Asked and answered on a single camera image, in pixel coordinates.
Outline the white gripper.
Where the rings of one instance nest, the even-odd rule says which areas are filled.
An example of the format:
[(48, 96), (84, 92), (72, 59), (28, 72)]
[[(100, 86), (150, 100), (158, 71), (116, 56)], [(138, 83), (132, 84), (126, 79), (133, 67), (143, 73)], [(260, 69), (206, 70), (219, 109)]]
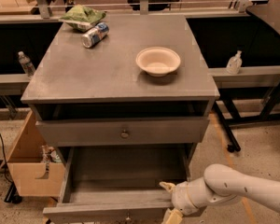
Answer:
[(184, 216), (189, 216), (200, 210), (199, 190), (197, 181), (182, 182), (177, 185), (169, 182), (160, 182), (160, 186), (172, 193), (172, 204), (175, 209), (167, 209), (161, 224), (180, 224)]

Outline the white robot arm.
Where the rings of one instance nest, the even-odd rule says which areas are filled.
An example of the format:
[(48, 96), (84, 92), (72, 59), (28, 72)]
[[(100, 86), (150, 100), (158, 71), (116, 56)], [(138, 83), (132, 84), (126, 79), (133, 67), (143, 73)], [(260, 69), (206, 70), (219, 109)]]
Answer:
[(209, 165), (203, 176), (179, 184), (160, 182), (171, 194), (162, 224), (180, 224), (203, 207), (237, 203), (246, 197), (280, 214), (280, 182), (242, 174), (223, 164)]

